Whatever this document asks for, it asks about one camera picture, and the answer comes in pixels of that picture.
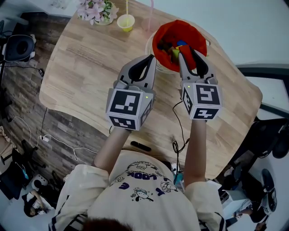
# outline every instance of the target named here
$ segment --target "white t-shirt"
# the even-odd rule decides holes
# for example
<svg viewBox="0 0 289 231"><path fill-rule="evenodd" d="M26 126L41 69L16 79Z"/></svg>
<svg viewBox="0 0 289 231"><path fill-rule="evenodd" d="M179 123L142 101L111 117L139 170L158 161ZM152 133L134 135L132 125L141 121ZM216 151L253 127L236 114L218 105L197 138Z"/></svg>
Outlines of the white t-shirt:
<svg viewBox="0 0 289 231"><path fill-rule="evenodd" d="M196 182L185 194L173 185L172 172L153 157L122 151L108 176L104 170L78 165L58 200L51 230L64 230L78 215L117 219L135 231L226 230L214 186Z"/></svg>

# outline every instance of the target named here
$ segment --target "red bag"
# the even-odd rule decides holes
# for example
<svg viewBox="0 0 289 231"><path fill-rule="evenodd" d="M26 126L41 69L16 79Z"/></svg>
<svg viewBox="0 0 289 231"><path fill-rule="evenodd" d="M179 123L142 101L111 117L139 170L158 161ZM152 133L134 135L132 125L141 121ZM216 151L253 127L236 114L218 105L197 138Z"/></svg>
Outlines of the red bag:
<svg viewBox="0 0 289 231"><path fill-rule="evenodd" d="M160 40L163 40L165 43L171 43L173 47L177 47L177 42L179 40L183 40L192 49L197 50L204 56L207 56L206 39L196 28L184 21L176 20L174 22L162 25L153 38L153 51L156 59L166 68L180 72L179 65L172 63L169 55L158 49L158 43ZM196 63L191 57L191 53L188 52L189 47L180 47L180 51L182 54L184 54L184 51L186 51L184 56L189 64L189 67L191 70L195 69Z"/></svg>

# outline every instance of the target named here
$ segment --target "yellow cup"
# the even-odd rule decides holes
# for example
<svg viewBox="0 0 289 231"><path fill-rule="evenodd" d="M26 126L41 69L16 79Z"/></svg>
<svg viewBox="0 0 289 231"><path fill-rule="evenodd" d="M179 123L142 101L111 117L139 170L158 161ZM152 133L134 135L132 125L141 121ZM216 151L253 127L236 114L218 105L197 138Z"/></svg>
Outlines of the yellow cup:
<svg viewBox="0 0 289 231"><path fill-rule="evenodd" d="M132 16L130 14L124 14L124 15L120 16L117 20L117 25L124 32L131 31L134 24L135 24L135 18L134 18L134 16Z"/></svg>

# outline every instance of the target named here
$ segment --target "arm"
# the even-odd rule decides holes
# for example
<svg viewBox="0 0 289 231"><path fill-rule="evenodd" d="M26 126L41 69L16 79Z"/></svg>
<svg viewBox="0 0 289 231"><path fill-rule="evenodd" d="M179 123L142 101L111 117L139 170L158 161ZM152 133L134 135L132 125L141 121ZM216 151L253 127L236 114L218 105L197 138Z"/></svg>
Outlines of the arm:
<svg viewBox="0 0 289 231"><path fill-rule="evenodd" d="M194 182L205 181L205 172L206 122L205 120L192 120L184 170L185 187Z"/></svg>
<svg viewBox="0 0 289 231"><path fill-rule="evenodd" d="M126 129L115 127L95 156L93 166L106 170L110 174L130 134L131 132Z"/></svg>
<svg viewBox="0 0 289 231"><path fill-rule="evenodd" d="M97 197L107 188L105 170L79 164L69 174L58 198L50 230L63 231L79 214L86 213Z"/></svg>
<svg viewBox="0 0 289 231"><path fill-rule="evenodd" d="M31 193L33 196L36 196L37 201L40 203L40 206L45 210L45 206L44 206L44 204L43 204L43 202L42 202L42 199L41 199L41 196L38 194L38 192L33 189L30 193Z"/></svg>
<svg viewBox="0 0 289 231"><path fill-rule="evenodd" d="M205 172L206 122L193 120L184 171L185 195L209 231L224 231L226 225L219 193L215 186L205 182Z"/></svg>

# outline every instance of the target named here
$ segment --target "white wall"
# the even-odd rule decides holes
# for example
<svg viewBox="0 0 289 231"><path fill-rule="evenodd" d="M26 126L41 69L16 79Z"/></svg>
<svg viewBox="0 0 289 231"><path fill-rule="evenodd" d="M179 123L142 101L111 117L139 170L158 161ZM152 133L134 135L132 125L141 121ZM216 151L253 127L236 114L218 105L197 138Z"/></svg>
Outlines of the white wall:
<svg viewBox="0 0 289 231"><path fill-rule="evenodd" d="M78 0L62 0L64 3L67 3L67 7L65 9L56 8L51 6L53 0L26 0L29 3L33 4L36 7L42 9L43 12L51 15L59 15L63 17L72 17L76 12L76 6L79 4Z"/></svg>
<svg viewBox="0 0 289 231"><path fill-rule="evenodd" d="M289 8L283 0L155 0L155 8L203 27L236 64L289 63Z"/></svg>

